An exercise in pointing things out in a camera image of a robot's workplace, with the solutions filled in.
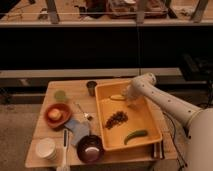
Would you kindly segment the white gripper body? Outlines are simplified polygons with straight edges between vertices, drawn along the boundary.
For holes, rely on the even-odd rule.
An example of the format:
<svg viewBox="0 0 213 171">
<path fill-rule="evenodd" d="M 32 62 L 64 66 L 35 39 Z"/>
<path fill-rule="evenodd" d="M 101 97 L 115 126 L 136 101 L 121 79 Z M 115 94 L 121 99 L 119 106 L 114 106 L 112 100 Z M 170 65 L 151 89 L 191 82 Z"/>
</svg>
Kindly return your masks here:
<svg viewBox="0 0 213 171">
<path fill-rule="evenodd" d="M 140 96 L 140 91 L 137 88 L 135 88 L 132 84 L 129 84 L 122 90 L 122 95 L 126 99 L 126 105 L 128 107 L 133 107 L 135 105 L 135 101 Z"/>
</svg>

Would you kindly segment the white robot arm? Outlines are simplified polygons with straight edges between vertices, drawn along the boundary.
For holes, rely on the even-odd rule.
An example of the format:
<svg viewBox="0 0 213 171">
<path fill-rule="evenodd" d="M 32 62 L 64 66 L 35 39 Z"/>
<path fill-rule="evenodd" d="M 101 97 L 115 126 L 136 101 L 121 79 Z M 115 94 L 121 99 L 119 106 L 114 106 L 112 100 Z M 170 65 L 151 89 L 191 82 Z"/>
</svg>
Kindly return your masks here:
<svg viewBox="0 0 213 171">
<path fill-rule="evenodd" d="M 155 87 L 156 77 L 134 77 L 123 91 L 129 102 L 141 95 L 157 104 L 188 130 L 185 171 L 213 171 L 213 108 L 202 109 Z"/>
</svg>

